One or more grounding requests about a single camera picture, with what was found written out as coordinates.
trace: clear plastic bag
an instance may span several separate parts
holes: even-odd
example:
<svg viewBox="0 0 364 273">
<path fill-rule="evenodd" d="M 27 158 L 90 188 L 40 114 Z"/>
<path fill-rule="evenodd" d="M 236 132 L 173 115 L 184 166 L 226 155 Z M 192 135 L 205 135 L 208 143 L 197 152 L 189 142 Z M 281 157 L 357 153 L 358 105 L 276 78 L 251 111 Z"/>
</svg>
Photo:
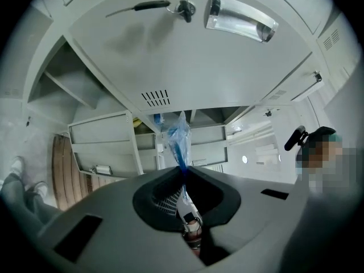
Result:
<svg viewBox="0 0 364 273">
<path fill-rule="evenodd" d="M 167 130 L 169 147 L 180 166 L 184 177 L 187 176 L 187 169 L 191 157 L 191 129 L 186 121 L 184 111 L 181 112 L 178 120 Z M 188 201 L 186 186 L 182 186 L 183 200 Z"/>
</svg>

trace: wooden floor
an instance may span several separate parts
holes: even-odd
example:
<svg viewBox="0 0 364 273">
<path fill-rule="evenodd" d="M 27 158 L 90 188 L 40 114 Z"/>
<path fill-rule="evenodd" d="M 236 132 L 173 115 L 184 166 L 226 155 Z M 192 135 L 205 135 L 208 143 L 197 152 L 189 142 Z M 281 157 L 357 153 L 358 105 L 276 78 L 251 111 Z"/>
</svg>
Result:
<svg viewBox="0 0 364 273">
<path fill-rule="evenodd" d="M 56 135 L 53 139 L 52 178 L 57 206 L 67 210 L 101 186 L 115 180 L 80 173 L 69 138 Z"/>
</svg>

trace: key blade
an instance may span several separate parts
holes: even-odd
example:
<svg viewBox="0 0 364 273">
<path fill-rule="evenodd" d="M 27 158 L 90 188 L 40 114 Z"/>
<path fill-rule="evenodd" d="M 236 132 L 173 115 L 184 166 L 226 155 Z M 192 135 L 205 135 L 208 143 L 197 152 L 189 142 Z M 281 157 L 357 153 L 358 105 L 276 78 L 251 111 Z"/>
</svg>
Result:
<svg viewBox="0 0 364 273">
<path fill-rule="evenodd" d="M 118 11 L 115 11 L 113 13 L 107 14 L 107 16 L 105 16 L 105 17 L 107 18 L 107 17 L 113 16 L 115 14 L 118 14 L 118 13 L 121 13 L 121 12 L 125 12 L 125 11 L 129 11 L 129 10 L 133 10 L 133 9 L 134 9 L 134 7 L 128 7 L 128 8 L 125 8 L 125 9 L 118 10 Z"/>
</svg>

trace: shoe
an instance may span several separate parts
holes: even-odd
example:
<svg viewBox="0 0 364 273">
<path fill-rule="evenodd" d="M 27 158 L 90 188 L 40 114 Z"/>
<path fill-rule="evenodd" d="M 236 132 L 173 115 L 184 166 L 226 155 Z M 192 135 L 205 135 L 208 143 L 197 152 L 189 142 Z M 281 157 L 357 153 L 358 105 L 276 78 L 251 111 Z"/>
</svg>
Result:
<svg viewBox="0 0 364 273">
<path fill-rule="evenodd" d="M 10 166 L 10 173 L 14 173 L 17 177 L 22 178 L 24 173 L 24 159 L 22 157 L 15 157 Z"/>
<path fill-rule="evenodd" d="M 48 185 L 46 182 L 38 182 L 35 184 L 33 191 L 41 196 L 41 198 L 44 200 L 48 195 Z"/>
</svg>

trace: gray pants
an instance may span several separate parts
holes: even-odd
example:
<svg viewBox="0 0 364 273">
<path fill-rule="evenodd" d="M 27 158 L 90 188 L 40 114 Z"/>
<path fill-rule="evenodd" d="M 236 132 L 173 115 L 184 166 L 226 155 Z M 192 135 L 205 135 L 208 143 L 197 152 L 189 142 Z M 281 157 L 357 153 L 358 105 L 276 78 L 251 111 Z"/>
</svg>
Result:
<svg viewBox="0 0 364 273">
<path fill-rule="evenodd" d="M 20 228 L 32 237 L 35 237 L 45 224 L 61 213 L 59 209 L 45 204 L 37 193 L 25 191 L 21 179 L 13 173 L 5 179 L 0 197 Z"/>
</svg>

